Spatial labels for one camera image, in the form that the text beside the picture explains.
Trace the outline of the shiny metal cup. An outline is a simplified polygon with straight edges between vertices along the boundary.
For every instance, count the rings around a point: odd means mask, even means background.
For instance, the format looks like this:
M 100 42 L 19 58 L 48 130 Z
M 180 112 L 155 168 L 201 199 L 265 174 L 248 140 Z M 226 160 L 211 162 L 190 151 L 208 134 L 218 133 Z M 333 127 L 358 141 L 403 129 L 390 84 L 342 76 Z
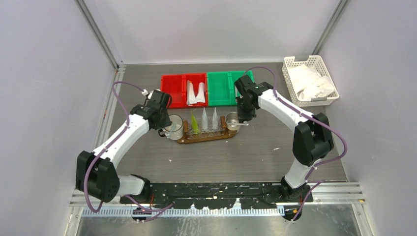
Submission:
M 230 112 L 226 114 L 225 121 L 227 125 L 227 131 L 229 134 L 237 134 L 239 132 L 240 125 L 237 112 Z

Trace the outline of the white enamel mug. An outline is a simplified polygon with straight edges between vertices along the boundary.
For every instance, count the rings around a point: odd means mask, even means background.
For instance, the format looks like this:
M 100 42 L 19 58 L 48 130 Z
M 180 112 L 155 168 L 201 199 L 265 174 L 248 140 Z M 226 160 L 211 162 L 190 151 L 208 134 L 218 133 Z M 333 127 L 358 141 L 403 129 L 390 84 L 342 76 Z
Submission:
M 173 141 L 180 140 L 183 137 L 183 119 L 176 114 L 169 115 L 169 118 L 172 124 L 158 130 L 158 135 Z

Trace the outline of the grey toothpaste tube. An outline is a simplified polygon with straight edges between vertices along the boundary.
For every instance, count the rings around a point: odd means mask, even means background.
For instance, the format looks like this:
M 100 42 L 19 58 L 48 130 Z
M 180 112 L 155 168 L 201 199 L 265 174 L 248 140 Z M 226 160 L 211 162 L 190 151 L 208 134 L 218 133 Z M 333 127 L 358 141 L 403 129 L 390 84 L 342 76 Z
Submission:
M 217 114 L 216 107 L 215 107 L 213 111 L 213 116 L 212 116 L 212 127 L 214 130 L 216 130 L 218 126 L 219 126 L 218 114 Z

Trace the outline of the lime green toothpaste tube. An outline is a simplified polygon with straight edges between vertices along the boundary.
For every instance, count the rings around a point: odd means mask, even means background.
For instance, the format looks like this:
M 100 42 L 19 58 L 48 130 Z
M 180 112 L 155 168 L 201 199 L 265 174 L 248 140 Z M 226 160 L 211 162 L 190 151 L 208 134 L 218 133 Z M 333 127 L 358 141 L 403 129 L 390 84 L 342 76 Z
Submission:
M 193 114 L 193 112 L 190 112 L 191 114 L 191 126 L 192 126 L 192 130 L 194 134 L 198 134 L 199 133 L 199 126 L 197 123 L 197 120 Z

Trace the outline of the clear acrylic wooden rack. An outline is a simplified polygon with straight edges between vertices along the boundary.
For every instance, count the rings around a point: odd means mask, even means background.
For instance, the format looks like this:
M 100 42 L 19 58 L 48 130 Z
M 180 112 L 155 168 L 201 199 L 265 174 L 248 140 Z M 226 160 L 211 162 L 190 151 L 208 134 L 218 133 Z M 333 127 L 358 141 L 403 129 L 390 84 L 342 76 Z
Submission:
M 203 129 L 202 119 L 195 118 L 197 129 L 192 126 L 192 119 L 185 120 L 184 123 L 184 136 L 186 140 L 197 140 L 220 137 L 226 134 L 226 124 L 224 116 L 218 117 L 217 126 L 212 125 L 212 117 L 208 117 L 208 127 Z

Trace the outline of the brown oval wooden tray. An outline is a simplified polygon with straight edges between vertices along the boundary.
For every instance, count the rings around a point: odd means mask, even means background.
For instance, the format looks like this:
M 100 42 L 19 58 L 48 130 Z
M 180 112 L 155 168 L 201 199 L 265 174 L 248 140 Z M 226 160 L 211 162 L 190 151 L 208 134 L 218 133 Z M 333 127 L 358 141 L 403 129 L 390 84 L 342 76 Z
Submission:
M 191 126 L 183 128 L 183 136 L 176 140 L 179 144 L 193 144 L 207 141 L 224 140 L 234 137 L 238 130 L 230 130 L 227 127 L 221 127 L 220 130 L 203 131 L 195 134 Z

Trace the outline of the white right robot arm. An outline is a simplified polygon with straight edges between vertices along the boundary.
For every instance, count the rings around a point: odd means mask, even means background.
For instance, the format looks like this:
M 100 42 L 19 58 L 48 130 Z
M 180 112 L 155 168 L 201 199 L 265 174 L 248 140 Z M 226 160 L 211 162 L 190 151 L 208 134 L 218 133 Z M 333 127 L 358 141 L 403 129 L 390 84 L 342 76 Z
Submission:
M 283 122 L 294 134 L 293 155 L 289 171 L 281 179 L 278 192 L 281 197 L 293 202 L 306 189 L 307 175 L 334 148 L 331 132 L 326 128 L 326 115 L 305 112 L 274 91 L 267 82 L 254 83 L 248 75 L 234 83 L 239 95 L 236 97 L 238 121 L 247 124 L 262 109 Z

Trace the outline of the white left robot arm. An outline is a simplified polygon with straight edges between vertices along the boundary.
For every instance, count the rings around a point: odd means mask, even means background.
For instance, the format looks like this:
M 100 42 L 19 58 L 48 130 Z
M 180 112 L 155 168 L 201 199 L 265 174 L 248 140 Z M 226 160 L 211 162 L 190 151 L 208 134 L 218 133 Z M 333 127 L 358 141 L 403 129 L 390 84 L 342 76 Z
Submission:
M 148 181 L 138 175 L 121 176 L 117 166 L 128 150 L 151 129 L 170 126 L 168 109 L 172 96 L 153 90 L 139 104 L 127 112 L 126 121 L 102 145 L 93 151 L 82 151 L 77 157 L 76 189 L 84 193 L 87 203 L 96 198 L 104 203 L 116 196 L 132 195 L 138 203 L 146 203 L 151 191 Z

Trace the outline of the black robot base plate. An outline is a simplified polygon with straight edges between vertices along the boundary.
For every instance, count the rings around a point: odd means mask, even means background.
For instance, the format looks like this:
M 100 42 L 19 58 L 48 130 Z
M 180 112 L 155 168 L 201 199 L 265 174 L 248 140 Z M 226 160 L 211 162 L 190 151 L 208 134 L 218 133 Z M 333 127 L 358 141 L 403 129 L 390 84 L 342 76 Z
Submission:
M 290 190 L 274 182 L 147 183 L 139 195 L 121 197 L 122 204 L 151 204 L 173 209 L 270 209 L 277 203 L 312 201 L 309 185 Z

